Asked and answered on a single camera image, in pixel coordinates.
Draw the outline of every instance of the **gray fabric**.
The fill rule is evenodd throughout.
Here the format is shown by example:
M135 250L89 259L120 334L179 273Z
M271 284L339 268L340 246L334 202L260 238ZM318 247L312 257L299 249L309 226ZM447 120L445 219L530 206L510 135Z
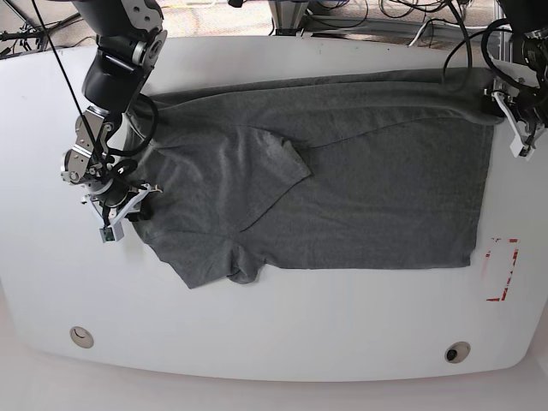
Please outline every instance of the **gray fabric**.
M164 193L134 227L189 288L250 283L265 263L469 265L499 120L480 111L488 72L459 93L438 79L420 70L157 96L160 124L135 179Z

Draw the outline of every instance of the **round hole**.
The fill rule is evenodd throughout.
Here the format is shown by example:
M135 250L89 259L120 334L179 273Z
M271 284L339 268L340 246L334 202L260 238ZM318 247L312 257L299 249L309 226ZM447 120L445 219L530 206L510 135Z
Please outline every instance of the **round hole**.
M450 364L459 364L466 360L470 354L470 349L470 344L467 342L453 344L445 351L445 360Z
M447 361L453 361L457 357L458 353L454 349L450 349L447 352Z
M71 328L70 339L81 348L91 348L94 344L92 335L82 327Z

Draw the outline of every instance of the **floor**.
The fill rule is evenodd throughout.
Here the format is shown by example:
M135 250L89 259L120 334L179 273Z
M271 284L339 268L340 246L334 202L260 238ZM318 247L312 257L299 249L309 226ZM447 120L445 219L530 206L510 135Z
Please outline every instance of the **floor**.
M384 1L385 11L398 15L407 9L403 5L395 5L386 0L349 0L344 7L334 9L334 15L363 16L368 10L371 18L386 18L381 13L379 4ZM33 6L28 0L12 0L12 2L25 12L30 18L35 19ZM428 4L431 0L418 0L419 3ZM268 35L271 31L271 13L268 2L261 0L247 0L241 9L235 9L227 4L227 0L158 0L164 12L164 27L170 37L187 36L219 36L219 35ZM323 2L332 7L336 2ZM37 0L39 10L46 23L62 20L75 13L72 3L58 3L48 0ZM466 23L469 26L484 26L493 18L493 0L473 0L467 12ZM448 11L440 14L440 17L450 18ZM414 11L404 20L423 21L425 16ZM21 28L21 20L0 0L0 32L18 32ZM54 44L64 47L75 45L92 45L94 32L84 21L77 21L64 28L54 36ZM441 48L444 45L430 44L429 39L420 41L418 46L432 46ZM22 51L22 48L12 42L0 45L0 51L6 47L12 47L13 51Z

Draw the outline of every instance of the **black cable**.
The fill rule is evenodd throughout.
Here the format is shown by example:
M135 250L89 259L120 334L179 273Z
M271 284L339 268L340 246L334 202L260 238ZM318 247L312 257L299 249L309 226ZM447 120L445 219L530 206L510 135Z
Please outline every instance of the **black cable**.
M483 55L485 63L487 64L487 66L489 66L489 69L491 69L491 71L499 79L506 81L508 84L517 88L518 90L532 90L533 89L532 87L526 86L525 84L521 84L520 82L510 77L508 74L504 73L491 60L491 56L489 56L489 51L487 50L487 46L489 45L489 38L491 37L491 34L495 32L499 27L505 26L507 24L509 24L508 19L500 19L500 20L494 21L487 27L487 29L485 30L485 35L481 39L481 54Z
M419 0L413 0L413 5L417 5L418 3ZM378 0L378 8L383 15L390 19L401 19L403 17L407 17L415 11L413 7L409 7L409 9L405 11L402 15L391 15L390 13L388 13L388 11L386 11L386 8L384 7L384 0Z
M348 3L350 3L350 0L339 0L337 4L331 7L331 6L324 6L320 1L316 2L316 4L324 10L340 9L341 7L346 6Z
M533 125L531 126L531 133L527 137L527 140L525 140L526 146L532 146L534 143L534 138L537 134L537 121L533 121Z
M432 24L432 36L433 36L433 34L434 34L434 23L435 23L436 21L441 21L441 22L443 22L443 23L449 23L447 20L445 20L445 19L438 19L437 17L434 17L433 19L429 19L429 20L426 22L426 24L424 25L424 27L421 27L422 33L420 33L419 37L417 38L417 41L419 41L419 40L422 38L422 36L424 36L424 34L426 33L426 29L428 28L428 25L429 25L429 24Z
M67 72L65 71L65 68L63 67L63 64L61 63L61 59L59 58L59 55L57 54L57 50L55 49L55 46L53 45L53 42L51 41L50 33L48 30L45 29L44 19L42 19L42 15L40 14L40 11L38 10L38 6L36 5L36 0L31 0L31 2L33 3L34 11L36 12L36 16L38 17L40 25L42 25L42 28L44 29L45 36L48 39L48 42L51 44L51 51L53 51L53 55L55 56L57 60L57 64L59 65L59 68L61 69L61 72L63 73L63 77L67 83L68 90L70 91L70 95L72 96L72 99L74 100L74 105L76 106L76 109L78 110L78 114L80 114L80 118L82 119L82 122L84 123L84 127L86 128L86 132L89 136L89 139L92 142L93 152L95 153L95 156L97 157L98 161L102 162L100 151L97 147L97 142L93 138L92 128L90 127L89 122L87 122L87 119L84 117L84 113L82 113L80 104L78 103L78 99L76 98L76 94L74 94L74 89L72 88L69 77L67 76Z
M83 38L82 40L77 41L77 42L74 43L73 45L69 45L67 48L72 49L73 47L76 47L76 46L78 46L78 45L81 45L81 44L82 44L84 41L86 41L86 40L95 39L95 38L96 38L96 36L87 36L87 37Z
M152 111L152 125L151 129L146 135L146 138L139 143L139 145L135 148L132 148L130 150L118 150L116 148L109 148L109 154L120 156L120 157L133 157L140 152L142 152L148 144L151 142L152 137L154 137L154 134L156 133L156 128L158 127L158 119L159 119L159 113L158 113L158 107L156 104L152 101L152 99L145 94L139 94L138 99L143 100L148 106L151 108Z
M424 13L437 13L438 11L445 9L447 7L447 3L445 2L445 0L437 0L427 4L414 4L414 3L408 2L407 0L389 0L389 1L393 3L403 4L413 10L419 10Z
M455 6L453 5L452 0L446 0L445 2L447 4L447 7L451 10L451 13L453 13L453 16L456 18L456 21L461 28L462 36L464 37L464 44L466 45L466 52L467 52L467 70L466 74L464 76L464 80L462 81L461 85L457 87L455 90L451 90L452 92L459 92L461 91L468 83L468 80L470 79L470 75L472 74L472 66L474 64L474 57L472 55L472 42L470 41L470 36L468 35L468 31L466 29L466 26L464 25L464 20L462 19L461 15L459 15L459 12L456 11ZM445 84L445 81L447 79L445 78L445 71L442 72L442 83Z
M508 30L508 29L505 29L505 28L498 28L498 29L495 29L492 31L492 33L494 32L502 32L502 33L512 33L511 30ZM482 34L486 34L487 33L487 30L482 30L480 32L477 32L477 33L474 33L470 36L470 39L475 39L476 37L479 37L481 36ZM464 40L459 43L452 51L451 53L449 53L449 55L447 56L447 58L445 59L445 63L444 63L444 75L445 75L445 72L447 71L447 68L449 67L449 63L451 61L451 58L453 58L453 56L461 49L461 47L463 47L465 44Z
M367 17L369 16L369 3L367 2L367 0L364 0L364 2L366 4L366 15L363 16L363 18L361 19L360 22L358 22L358 23L356 23L352 26L335 26L333 24L326 23L325 21L321 21L321 20L316 19L313 15L310 14L310 12L308 10L307 10L306 13L307 13L308 18L310 18L311 20L314 20L317 23L323 24L324 26L327 26L327 27L333 27L333 28L338 28L338 29L354 28L354 27L361 26L364 23L364 21L367 19Z
M34 11L36 12L36 16L39 19L40 25L42 26L43 29L45 29L44 19L42 19L42 15L40 14L38 6L36 5L36 1L31 0L31 2L33 3ZM113 180L116 180L117 182L120 182L121 184L124 184L128 187L135 187L135 188L141 188L142 189L142 186L134 185L134 184L131 184L129 182L125 182L122 178L120 178L120 176L117 176L114 173L110 173L106 162L104 161L104 159L102 158L102 156L100 154L100 150L98 149L98 146L97 146L97 141L93 138L92 128L90 127L89 122L87 121L86 117L84 116L84 113L82 113L82 110L80 108L80 104L78 103L78 99L76 98L76 95L74 94L74 89L72 88L72 85L70 84L69 77L67 76L67 72L65 71L65 68L63 67L63 64L61 63L61 59L59 58L59 55L57 54L56 47L54 46L53 42L51 41L49 31L45 30L45 36L48 39L48 42L51 44L51 51L53 51L53 55L55 56L55 58L57 60L57 64L59 65L59 68L61 69L61 72L63 73L63 77L65 79L65 82L67 83L67 87L70 91L70 95L72 96L72 99L74 100L74 105L76 106L76 109L78 110L78 113L80 114L80 118L82 120L82 123L84 124L84 128L86 129L87 135L89 136L89 139L92 142L93 154L95 154L97 160L101 163L101 165L103 165L103 169L105 170L105 173L107 173L107 175L109 175Z

